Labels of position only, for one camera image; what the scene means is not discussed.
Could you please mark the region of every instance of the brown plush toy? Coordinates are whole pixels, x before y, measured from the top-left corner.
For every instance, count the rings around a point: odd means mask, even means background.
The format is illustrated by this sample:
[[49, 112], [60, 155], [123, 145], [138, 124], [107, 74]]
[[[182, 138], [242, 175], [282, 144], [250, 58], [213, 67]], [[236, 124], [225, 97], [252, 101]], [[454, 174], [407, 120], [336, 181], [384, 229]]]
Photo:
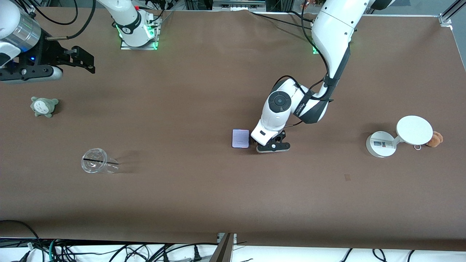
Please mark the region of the brown plush toy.
[[442, 142], [443, 136], [439, 132], [434, 131], [434, 135], [432, 136], [431, 140], [425, 145], [428, 147], [436, 147]]

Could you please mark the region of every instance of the clear plastic cup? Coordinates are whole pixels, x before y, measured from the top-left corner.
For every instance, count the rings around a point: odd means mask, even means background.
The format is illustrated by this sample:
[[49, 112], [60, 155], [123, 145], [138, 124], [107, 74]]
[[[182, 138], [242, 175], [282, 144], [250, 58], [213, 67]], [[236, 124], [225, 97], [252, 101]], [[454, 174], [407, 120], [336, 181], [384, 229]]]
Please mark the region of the clear plastic cup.
[[81, 158], [81, 167], [87, 173], [115, 173], [119, 165], [101, 148], [89, 149]]

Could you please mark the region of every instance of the plush toy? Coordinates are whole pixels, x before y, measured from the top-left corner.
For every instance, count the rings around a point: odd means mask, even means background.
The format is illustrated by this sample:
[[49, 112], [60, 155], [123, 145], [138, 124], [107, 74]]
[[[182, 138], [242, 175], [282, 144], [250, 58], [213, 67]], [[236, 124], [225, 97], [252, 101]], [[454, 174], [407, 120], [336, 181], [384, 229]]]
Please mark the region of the plush toy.
[[31, 97], [31, 108], [34, 111], [36, 117], [44, 115], [46, 117], [52, 117], [52, 112], [55, 110], [55, 105], [58, 104], [58, 99], [47, 99]]
[[432, 136], [431, 140], [425, 145], [428, 147], [436, 147], [442, 142], [443, 136], [439, 132], [434, 131], [434, 135]]

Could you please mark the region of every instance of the green plush toy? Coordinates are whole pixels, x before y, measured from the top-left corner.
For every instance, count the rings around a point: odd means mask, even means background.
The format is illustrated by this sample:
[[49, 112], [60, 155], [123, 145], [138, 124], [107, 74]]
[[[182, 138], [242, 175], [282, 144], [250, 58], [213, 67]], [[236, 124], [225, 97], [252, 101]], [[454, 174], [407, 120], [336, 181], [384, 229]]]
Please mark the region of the green plush toy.
[[36, 117], [44, 115], [46, 117], [52, 117], [52, 112], [55, 110], [55, 105], [58, 104], [58, 99], [47, 99], [31, 97], [31, 108], [34, 111]]

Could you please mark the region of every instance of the brown tabletop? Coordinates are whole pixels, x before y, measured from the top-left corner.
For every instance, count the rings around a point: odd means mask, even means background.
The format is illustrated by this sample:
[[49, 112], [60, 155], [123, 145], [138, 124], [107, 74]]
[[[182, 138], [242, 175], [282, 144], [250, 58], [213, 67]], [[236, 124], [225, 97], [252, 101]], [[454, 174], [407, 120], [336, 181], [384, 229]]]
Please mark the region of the brown tabletop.
[[[88, 12], [68, 27], [37, 19], [71, 35]], [[130, 51], [111, 23], [96, 10], [81, 36], [61, 42], [93, 54], [96, 74], [63, 66], [59, 81], [0, 83], [2, 219], [44, 238], [236, 232], [259, 245], [466, 250], [466, 74], [437, 18], [363, 17], [325, 117], [286, 129], [290, 151], [271, 154], [232, 148], [232, 129], [255, 127], [280, 76], [306, 86], [323, 77], [300, 28], [248, 11], [175, 12], [157, 51]], [[32, 96], [58, 98], [54, 116], [35, 117]], [[407, 115], [426, 118], [444, 143], [369, 155], [366, 138], [395, 135]], [[85, 173], [80, 158], [95, 147], [123, 173]], [[0, 234], [29, 236], [9, 224]]]

